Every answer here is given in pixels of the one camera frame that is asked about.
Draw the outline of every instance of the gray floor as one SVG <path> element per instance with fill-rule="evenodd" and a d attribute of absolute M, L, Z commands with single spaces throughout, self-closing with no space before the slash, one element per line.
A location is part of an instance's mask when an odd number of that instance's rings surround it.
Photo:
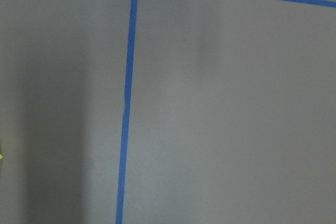
<path fill-rule="evenodd" d="M 130 0 L 0 5 L 0 223 L 114 223 Z M 335 18 L 139 0 L 124 223 L 333 224 Z"/>

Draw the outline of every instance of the gray wall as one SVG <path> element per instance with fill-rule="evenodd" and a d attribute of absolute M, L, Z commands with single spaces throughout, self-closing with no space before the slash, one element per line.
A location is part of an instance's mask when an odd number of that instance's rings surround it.
<path fill-rule="evenodd" d="M 0 223 L 114 223 L 130 0 L 0 0 Z M 139 0 L 124 223 L 334 223 L 332 8 Z"/>

